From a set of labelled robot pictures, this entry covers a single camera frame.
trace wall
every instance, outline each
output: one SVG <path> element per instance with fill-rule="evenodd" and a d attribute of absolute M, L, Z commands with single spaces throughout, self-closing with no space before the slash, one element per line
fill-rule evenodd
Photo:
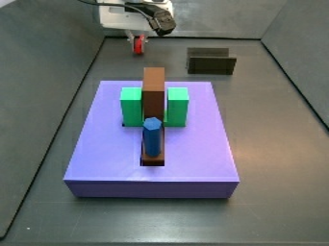
<path fill-rule="evenodd" d="M 262 42 L 329 126 L 329 1 L 289 0 Z"/>
<path fill-rule="evenodd" d="M 5 5 L 8 5 L 9 3 L 14 2 L 16 0 L 0 0 L 0 8 Z"/>
<path fill-rule="evenodd" d="M 103 33 L 91 8 L 72 0 L 16 0 L 0 9 L 0 23 L 2 237 L 97 54 Z"/>
<path fill-rule="evenodd" d="M 286 0 L 172 0 L 172 37 L 262 38 Z M 107 36 L 123 32 L 105 30 Z"/>

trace red object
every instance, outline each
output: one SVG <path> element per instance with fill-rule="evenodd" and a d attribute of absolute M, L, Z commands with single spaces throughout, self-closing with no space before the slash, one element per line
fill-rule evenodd
<path fill-rule="evenodd" d="M 133 40 L 133 53 L 137 55 L 141 55 L 144 53 L 143 42 L 144 42 L 144 35 L 140 35 Z"/>

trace blue cylinder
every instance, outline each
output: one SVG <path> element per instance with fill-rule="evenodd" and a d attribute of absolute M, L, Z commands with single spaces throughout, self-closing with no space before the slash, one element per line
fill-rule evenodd
<path fill-rule="evenodd" d="M 143 141 L 145 153 L 149 157 L 156 157 L 160 154 L 160 126 L 162 122 L 155 117 L 145 119 Z"/>

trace brown block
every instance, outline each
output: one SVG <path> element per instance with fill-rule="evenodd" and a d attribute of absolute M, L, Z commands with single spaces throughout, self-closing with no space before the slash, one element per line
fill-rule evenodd
<path fill-rule="evenodd" d="M 149 157 L 145 153 L 144 142 L 141 143 L 141 156 L 140 156 L 141 166 L 164 166 L 164 129 L 162 128 L 160 136 L 160 153 L 156 157 Z"/>
<path fill-rule="evenodd" d="M 163 121 L 164 113 L 164 68 L 145 67 L 143 80 L 144 118 L 155 117 Z"/>

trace purple platform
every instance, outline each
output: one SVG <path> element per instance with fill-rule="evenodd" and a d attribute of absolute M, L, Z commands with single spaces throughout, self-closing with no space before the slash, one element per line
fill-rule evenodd
<path fill-rule="evenodd" d="M 188 88 L 186 128 L 166 128 L 166 164 L 140 166 L 143 128 L 123 128 L 120 89 L 99 85 L 64 182 L 79 197 L 228 198 L 239 183 L 211 83 L 167 82 Z"/>

